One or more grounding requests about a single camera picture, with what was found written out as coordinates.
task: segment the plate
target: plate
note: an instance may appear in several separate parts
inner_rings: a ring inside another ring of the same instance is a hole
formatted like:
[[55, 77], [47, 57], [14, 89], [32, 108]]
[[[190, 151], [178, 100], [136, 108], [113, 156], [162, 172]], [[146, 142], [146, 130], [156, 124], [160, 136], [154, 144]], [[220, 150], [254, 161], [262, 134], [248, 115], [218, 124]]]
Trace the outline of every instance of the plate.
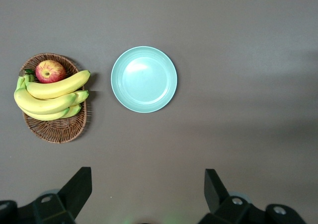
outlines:
[[177, 73], [162, 51], [139, 46], [124, 52], [111, 72], [111, 86], [118, 101], [141, 113], [162, 109], [177, 87]]

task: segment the banana bunch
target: banana bunch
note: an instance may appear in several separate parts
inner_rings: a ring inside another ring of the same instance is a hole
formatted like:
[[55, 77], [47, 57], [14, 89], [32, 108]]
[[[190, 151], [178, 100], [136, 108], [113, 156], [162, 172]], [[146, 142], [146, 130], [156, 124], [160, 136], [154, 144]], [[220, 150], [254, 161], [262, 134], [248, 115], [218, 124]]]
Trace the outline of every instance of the banana bunch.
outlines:
[[18, 107], [28, 116], [41, 121], [68, 118], [79, 113], [88, 90], [78, 90], [89, 79], [88, 70], [53, 83], [34, 82], [34, 75], [19, 76], [14, 92]]

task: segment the brown woven basket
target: brown woven basket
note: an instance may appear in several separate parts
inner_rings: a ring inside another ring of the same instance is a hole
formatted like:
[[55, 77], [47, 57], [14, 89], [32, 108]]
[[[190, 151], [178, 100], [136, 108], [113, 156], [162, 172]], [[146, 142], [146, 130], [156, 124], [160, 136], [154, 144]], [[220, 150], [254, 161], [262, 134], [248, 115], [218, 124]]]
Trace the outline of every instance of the brown woven basket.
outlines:
[[[20, 72], [24, 69], [35, 70], [36, 66], [45, 60], [54, 60], [59, 62], [66, 70], [67, 76], [71, 76], [79, 70], [67, 58], [52, 53], [37, 54], [28, 59], [21, 67]], [[81, 104], [81, 110], [78, 114], [63, 119], [53, 121], [39, 121], [29, 117], [23, 112], [23, 118], [28, 128], [37, 137], [51, 143], [61, 144], [76, 139], [83, 131], [87, 120], [87, 106], [86, 101]]]

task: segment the red apple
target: red apple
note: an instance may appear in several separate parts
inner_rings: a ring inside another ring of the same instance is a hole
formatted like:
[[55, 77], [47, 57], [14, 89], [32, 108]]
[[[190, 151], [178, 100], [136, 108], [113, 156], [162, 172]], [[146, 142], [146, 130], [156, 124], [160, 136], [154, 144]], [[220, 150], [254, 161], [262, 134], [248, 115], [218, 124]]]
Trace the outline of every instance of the red apple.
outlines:
[[52, 83], [63, 80], [66, 70], [59, 62], [45, 60], [36, 66], [35, 75], [40, 83]]

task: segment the gray surface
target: gray surface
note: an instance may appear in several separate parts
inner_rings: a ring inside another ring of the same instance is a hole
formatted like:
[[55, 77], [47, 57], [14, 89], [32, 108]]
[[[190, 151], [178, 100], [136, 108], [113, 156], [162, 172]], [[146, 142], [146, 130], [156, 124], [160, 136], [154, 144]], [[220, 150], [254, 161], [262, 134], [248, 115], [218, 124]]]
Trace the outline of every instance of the gray surface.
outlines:
[[[0, 0], [0, 200], [20, 206], [82, 166], [93, 193], [79, 224], [196, 224], [204, 169], [229, 191], [318, 219], [318, 0]], [[139, 114], [110, 86], [116, 59], [148, 45], [178, 72], [164, 109]], [[31, 56], [76, 60], [92, 79], [85, 134], [34, 136], [14, 103]]]

